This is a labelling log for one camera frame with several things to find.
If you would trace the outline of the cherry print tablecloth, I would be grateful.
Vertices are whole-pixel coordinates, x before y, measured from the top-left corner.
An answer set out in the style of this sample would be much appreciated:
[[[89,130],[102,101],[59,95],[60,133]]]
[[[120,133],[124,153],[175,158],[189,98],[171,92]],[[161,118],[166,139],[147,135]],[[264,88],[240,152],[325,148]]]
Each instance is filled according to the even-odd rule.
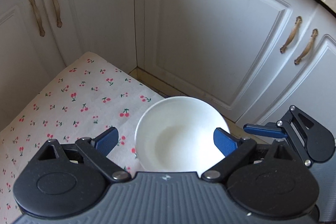
[[[49,139],[74,143],[115,127],[119,137],[109,159],[131,174],[141,170],[134,134],[143,113],[162,97],[94,53],[60,72],[1,131],[1,223],[21,214],[13,184]]]

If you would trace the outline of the white bowl pink flowers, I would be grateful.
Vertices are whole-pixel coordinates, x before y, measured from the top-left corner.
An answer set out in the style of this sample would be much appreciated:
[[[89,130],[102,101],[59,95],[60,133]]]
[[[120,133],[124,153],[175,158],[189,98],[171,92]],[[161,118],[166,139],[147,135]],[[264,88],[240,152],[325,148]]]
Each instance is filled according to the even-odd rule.
[[[135,152],[149,172],[202,174],[224,159],[214,143],[216,128],[229,131],[222,115],[192,97],[170,97],[149,107],[135,130]]]

